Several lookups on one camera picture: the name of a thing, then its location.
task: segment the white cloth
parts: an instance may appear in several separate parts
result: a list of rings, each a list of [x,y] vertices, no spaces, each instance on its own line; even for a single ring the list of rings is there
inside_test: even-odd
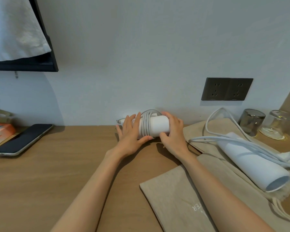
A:
[[[0,61],[50,51],[29,0],[0,0]]]

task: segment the black electrical outlet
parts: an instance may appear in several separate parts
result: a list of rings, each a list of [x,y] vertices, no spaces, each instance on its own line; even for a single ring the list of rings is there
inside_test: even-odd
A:
[[[228,91],[230,78],[206,78],[202,101],[222,101]]]
[[[252,78],[231,78],[224,100],[244,101],[252,81]]]

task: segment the black phone screen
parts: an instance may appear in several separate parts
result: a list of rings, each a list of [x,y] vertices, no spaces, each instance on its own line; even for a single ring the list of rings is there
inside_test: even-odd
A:
[[[35,124],[0,146],[0,153],[16,153],[49,130],[51,124]]]

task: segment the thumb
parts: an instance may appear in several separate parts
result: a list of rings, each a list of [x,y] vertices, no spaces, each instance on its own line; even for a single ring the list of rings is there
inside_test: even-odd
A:
[[[160,133],[160,139],[162,143],[166,142],[168,138],[169,137],[166,135],[166,133]]]
[[[153,137],[152,136],[145,136],[145,137],[142,137],[138,143],[140,145],[143,145],[144,143],[148,142],[149,140],[153,140]]]

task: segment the gray cable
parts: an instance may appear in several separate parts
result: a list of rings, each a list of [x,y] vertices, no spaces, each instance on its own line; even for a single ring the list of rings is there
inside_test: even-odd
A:
[[[146,111],[144,111],[141,115],[143,116],[142,122],[141,122],[141,136],[145,137],[145,136],[151,136],[151,124],[150,124],[150,117],[153,113],[153,111],[155,113],[157,113],[157,115],[161,116],[161,112],[159,112],[156,109],[148,109]]]

